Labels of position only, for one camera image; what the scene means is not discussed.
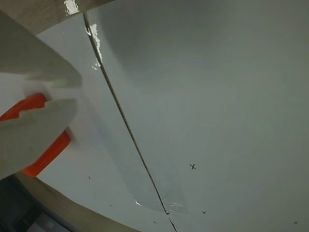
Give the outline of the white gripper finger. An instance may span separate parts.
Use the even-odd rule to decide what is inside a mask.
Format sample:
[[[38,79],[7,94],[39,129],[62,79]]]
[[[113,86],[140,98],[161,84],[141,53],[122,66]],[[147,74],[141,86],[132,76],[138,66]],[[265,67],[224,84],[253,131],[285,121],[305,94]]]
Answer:
[[[0,122],[0,178],[33,164],[69,126],[77,114],[75,99],[48,101]]]
[[[54,87],[76,88],[83,83],[70,62],[4,12],[0,13],[0,71],[52,82]]]

